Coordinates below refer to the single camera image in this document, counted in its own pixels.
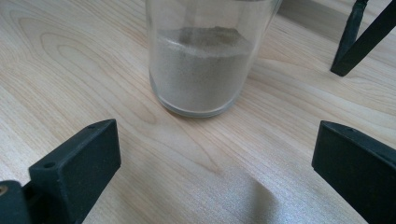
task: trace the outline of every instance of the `wooden table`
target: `wooden table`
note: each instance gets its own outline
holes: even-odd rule
[[[396,33],[329,71],[353,2],[285,0],[236,104],[185,119],[149,85],[144,1],[0,0],[0,179],[114,118],[122,166],[84,223],[364,223],[311,167],[323,119],[396,147]]]

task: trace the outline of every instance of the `black plastic bracket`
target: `black plastic bracket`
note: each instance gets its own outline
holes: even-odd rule
[[[322,121],[312,166],[369,223],[396,223],[396,150]]]
[[[331,68],[340,77],[346,76],[396,26],[396,0],[392,0],[356,40],[367,2],[357,0],[346,22]]]
[[[32,165],[24,187],[0,182],[0,223],[82,223],[120,163],[116,121],[94,123]]]

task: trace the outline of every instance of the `screw hole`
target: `screw hole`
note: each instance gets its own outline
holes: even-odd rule
[[[6,185],[1,185],[0,186],[0,196],[2,196],[3,194],[5,194],[8,190],[8,187]]]
[[[55,165],[55,162],[48,162],[48,163],[46,163],[46,164],[44,164],[44,168],[51,168],[51,167],[53,167]]]

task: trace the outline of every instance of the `black stand leg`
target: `black stand leg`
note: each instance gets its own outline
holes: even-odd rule
[[[393,0],[355,42],[368,0],[356,1],[346,23],[331,71],[346,76],[396,26],[396,1]]]

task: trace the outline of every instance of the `light wooden surface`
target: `light wooden surface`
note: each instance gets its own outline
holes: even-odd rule
[[[353,2],[284,0],[236,104],[184,119],[150,88],[144,1],[0,0],[0,179],[115,118],[122,166],[84,223],[364,223],[310,164],[322,119],[396,147],[395,31],[329,72]]]

